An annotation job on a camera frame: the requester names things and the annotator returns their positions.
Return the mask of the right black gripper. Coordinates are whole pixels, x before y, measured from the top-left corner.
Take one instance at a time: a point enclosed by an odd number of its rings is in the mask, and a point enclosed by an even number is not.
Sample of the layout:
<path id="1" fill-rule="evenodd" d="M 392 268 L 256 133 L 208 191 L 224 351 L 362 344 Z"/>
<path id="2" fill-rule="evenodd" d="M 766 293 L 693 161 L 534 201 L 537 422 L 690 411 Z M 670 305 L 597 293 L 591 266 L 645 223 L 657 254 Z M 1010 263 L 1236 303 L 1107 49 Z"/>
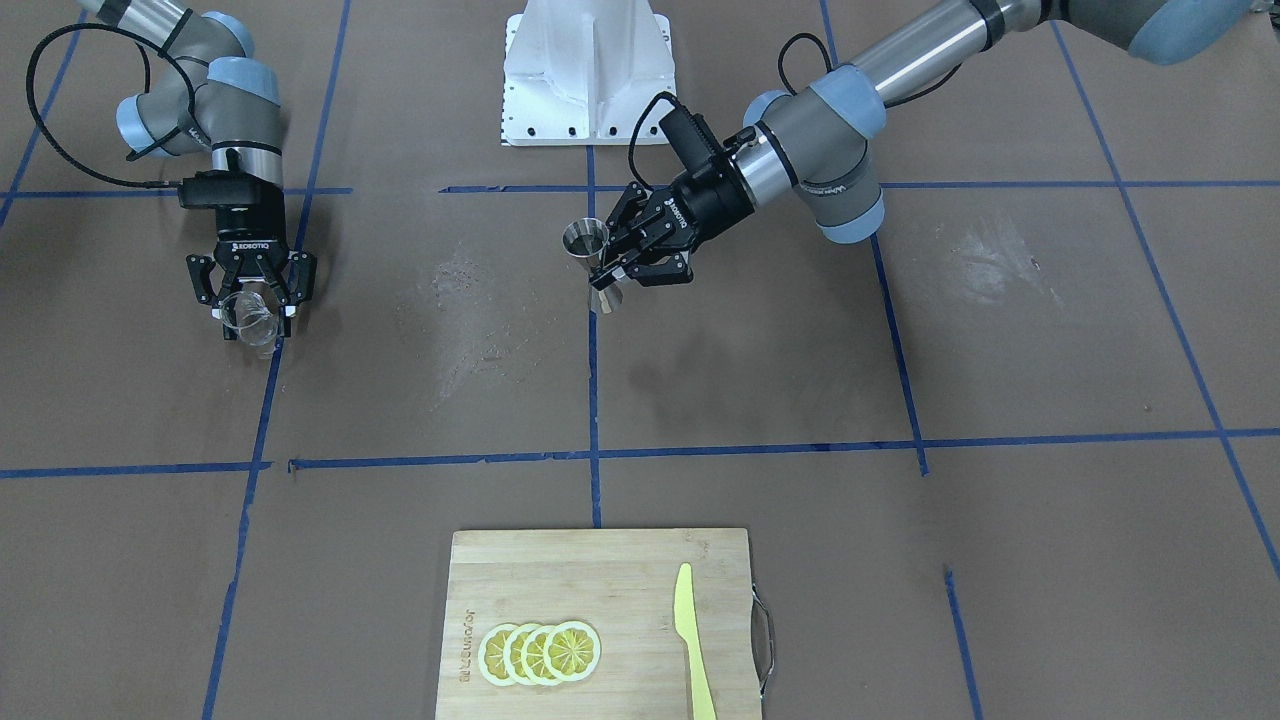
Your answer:
<path id="1" fill-rule="evenodd" d="M 247 209 L 214 210 L 218 245 L 214 256 L 188 255 L 187 269 L 195 296 L 212 309 L 223 323 L 234 323 L 239 275 L 282 275 L 289 261 L 293 286 L 280 301 L 280 336 L 291 336 L 298 307 L 311 300 L 317 259 L 311 252 L 293 252 L 285 242 L 285 208 L 280 188 L 265 205 Z M 212 288 L 215 265 L 223 270 L 221 287 Z"/>

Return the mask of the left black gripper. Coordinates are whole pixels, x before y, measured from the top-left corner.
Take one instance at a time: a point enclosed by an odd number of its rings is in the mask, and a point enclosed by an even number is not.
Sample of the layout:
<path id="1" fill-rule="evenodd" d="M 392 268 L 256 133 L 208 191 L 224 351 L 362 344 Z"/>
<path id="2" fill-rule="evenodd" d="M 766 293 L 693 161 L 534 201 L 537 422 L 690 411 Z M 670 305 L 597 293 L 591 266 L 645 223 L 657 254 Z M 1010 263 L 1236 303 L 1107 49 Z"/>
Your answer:
<path id="1" fill-rule="evenodd" d="M 730 156 L 712 158 L 653 191 L 632 182 L 605 220 L 600 291 L 626 279 L 643 287 L 690 283 L 689 252 L 754 211 Z"/>

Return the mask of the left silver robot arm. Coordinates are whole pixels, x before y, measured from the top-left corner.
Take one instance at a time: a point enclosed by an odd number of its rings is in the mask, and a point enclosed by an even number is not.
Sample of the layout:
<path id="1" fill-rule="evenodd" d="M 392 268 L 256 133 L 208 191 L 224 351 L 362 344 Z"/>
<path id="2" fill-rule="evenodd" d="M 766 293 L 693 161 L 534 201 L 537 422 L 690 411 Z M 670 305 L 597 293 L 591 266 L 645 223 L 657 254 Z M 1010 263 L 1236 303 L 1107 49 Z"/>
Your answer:
<path id="1" fill-rule="evenodd" d="M 690 258 L 707 241 L 786 195 L 796 195 L 822 234 L 859 243 L 886 217 L 873 138 L 890 113 L 945 87 L 965 61 L 1006 36 L 1061 20 L 1155 65 L 1204 51 L 1251 9 L 1248 1 L 940 1 L 803 88 L 756 96 L 741 128 L 718 138 L 673 94 L 657 102 L 682 170 L 657 187 L 640 177 L 604 220 L 594 290 L 621 281 L 689 283 Z"/>

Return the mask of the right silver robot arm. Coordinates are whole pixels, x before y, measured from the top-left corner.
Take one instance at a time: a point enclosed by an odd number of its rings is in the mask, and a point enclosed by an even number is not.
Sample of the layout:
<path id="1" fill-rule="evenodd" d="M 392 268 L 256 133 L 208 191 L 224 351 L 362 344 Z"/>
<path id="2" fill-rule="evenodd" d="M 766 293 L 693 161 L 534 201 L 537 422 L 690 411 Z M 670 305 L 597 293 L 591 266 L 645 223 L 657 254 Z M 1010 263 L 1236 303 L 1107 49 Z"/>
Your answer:
<path id="1" fill-rule="evenodd" d="M 279 336 L 314 288 L 315 259 L 285 241 L 282 100 L 274 70 L 253 58 L 236 18 L 177 1 L 87 1 L 105 26 L 154 44 L 175 63 L 157 85 L 124 99 L 116 128 L 132 158 L 209 152 L 210 170 L 183 179 L 179 202 L 215 214 L 218 245 L 188 258 L 196 299 L 210 307 L 247 281 L 279 304 Z"/>

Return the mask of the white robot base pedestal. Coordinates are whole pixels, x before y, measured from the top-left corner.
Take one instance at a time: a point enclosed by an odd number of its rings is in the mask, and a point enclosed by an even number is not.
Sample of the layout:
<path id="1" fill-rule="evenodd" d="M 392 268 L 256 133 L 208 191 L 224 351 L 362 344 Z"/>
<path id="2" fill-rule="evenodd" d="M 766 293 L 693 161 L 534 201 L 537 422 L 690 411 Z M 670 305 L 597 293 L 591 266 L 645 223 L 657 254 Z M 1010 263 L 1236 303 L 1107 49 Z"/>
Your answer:
<path id="1" fill-rule="evenodd" d="M 646 1 L 530 1 L 506 22 L 500 141 L 625 146 L 676 91 L 671 24 Z"/>

